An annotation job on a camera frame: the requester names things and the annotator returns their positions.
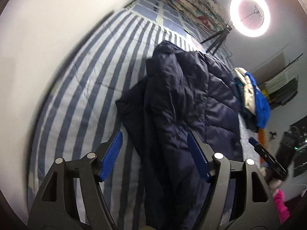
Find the floral blanket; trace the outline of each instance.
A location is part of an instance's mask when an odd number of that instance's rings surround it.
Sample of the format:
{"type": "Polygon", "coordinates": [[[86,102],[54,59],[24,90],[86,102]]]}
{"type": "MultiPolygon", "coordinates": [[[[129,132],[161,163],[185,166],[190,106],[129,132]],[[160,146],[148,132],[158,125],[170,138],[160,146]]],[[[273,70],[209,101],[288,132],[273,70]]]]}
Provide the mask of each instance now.
{"type": "Polygon", "coordinates": [[[216,0],[169,0],[170,4],[203,30],[216,33],[225,28],[229,16],[216,0]]]}

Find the blue gripper pad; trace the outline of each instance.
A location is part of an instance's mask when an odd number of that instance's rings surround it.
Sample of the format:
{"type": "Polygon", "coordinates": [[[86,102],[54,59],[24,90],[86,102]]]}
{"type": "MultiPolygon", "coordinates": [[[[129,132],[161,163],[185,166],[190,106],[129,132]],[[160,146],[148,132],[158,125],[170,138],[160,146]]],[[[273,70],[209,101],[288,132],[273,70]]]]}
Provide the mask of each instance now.
{"type": "Polygon", "coordinates": [[[119,131],[116,134],[104,158],[102,159],[101,172],[99,174],[99,177],[102,181],[105,181],[105,179],[111,174],[121,147],[122,147],[122,132],[119,131]]]}
{"type": "Polygon", "coordinates": [[[209,162],[191,132],[188,133],[187,144],[200,177],[209,182],[211,179],[209,162]]]}

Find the silver screw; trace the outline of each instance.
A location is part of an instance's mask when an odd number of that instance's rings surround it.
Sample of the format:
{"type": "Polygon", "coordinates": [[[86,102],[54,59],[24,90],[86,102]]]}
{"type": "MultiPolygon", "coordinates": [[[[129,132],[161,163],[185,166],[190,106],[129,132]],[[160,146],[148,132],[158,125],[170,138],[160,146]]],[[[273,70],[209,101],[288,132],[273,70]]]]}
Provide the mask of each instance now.
{"type": "Polygon", "coordinates": [[[56,164],[60,164],[63,162],[63,158],[59,157],[56,159],[56,164]]]}
{"type": "Polygon", "coordinates": [[[218,153],[218,152],[217,152],[217,153],[214,154],[214,157],[215,157],[216,159],[223,159],[224,156],[223,156],[222,153],[218,153]]]}
{"type": "Polygon", "coordinates": [[[88,157],[89,159],[92,159],[92,158],[94,158],[95,156],[96,156],[96,155],[95,155],[94,152],[90,152],[90,153],[87,154],[87,157],[88,157]]]}
{"type": "Polygon", "coordinates": [[[253,159],[246,159],[246,163],[249,164],[249,165],[254,165],[255,164],[253,159]]]}

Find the striped bed sheet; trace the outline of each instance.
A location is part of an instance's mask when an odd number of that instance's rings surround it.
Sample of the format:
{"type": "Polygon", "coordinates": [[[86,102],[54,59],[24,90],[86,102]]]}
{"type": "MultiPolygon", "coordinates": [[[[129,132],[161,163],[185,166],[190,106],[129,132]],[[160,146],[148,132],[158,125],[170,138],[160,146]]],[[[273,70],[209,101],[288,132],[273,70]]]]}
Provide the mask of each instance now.
{"type": "MultiPolygon", "coordinates": [[[[119,10],[99,26],[66,66],[48,95],[32,144],[29,209],[56,158],[63,157],[66,161],[79,159],[110,138],[115,124],[119,123],[115,101],[122,92],[145,77],[145,61],[151,57],[157,44],[169,40],[186,51],[202,51],[202,46],[198,44],[201,33],[197,33],[198,36],[191,36],[191,32],[182,35],[182,31],[177,30],[178,33],[170,29],[175,29],[178,24],[166,27],[161,18],[146,17],[148,15],[142,14],[140,8],[134,10],[136,5],[143,6],[141,1],[119,10]]],[[[159,0],[150,1],[165,7],[159,0]]],[[[223,52],[211,58],[224,60],[224,64],[232,69],[223,52]]],[[[246,143],[251,133],[246,130],[240,115],[239,122],[241,142],[245,144],[244,157],[253,158],[252,146],[246,143]]],[[[142,169],[139,156],[123,126],[121,130],[124,140],[113,172],[100,185],[117,227],[139,229],[145,225],[142,169]]],[[[75,192],[80,220],[87,223],[78,179],[75,180],[75,192]]]]}

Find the pile of clothes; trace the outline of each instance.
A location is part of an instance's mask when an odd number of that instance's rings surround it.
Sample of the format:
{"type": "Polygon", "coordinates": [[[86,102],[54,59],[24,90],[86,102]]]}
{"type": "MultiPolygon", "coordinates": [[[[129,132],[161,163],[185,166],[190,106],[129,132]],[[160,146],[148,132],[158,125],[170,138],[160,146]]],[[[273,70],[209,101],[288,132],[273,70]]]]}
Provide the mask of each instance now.
{"type": "MultiPolygon", "coordinates": [[[[187,135],[196,131],[214,152],[242,162],[237,88],[226,66],[168,41],[155,48],[146,71],[116,102],[142,162],[146,224],[192,229],[209,184],[200,178],[187,135]]],[[[234,189],[230,182],[225,212],[232,208],[234,189]]]]}
{"type": "Polygon", "coordinates": [[[270,118],[271,108],[268,99],[257,86],[254,77],[242,67],[236,67],[235,82],[240,100],[240,112],[245,119],[246,126],[253,132],[264,129],[270,118]]]}

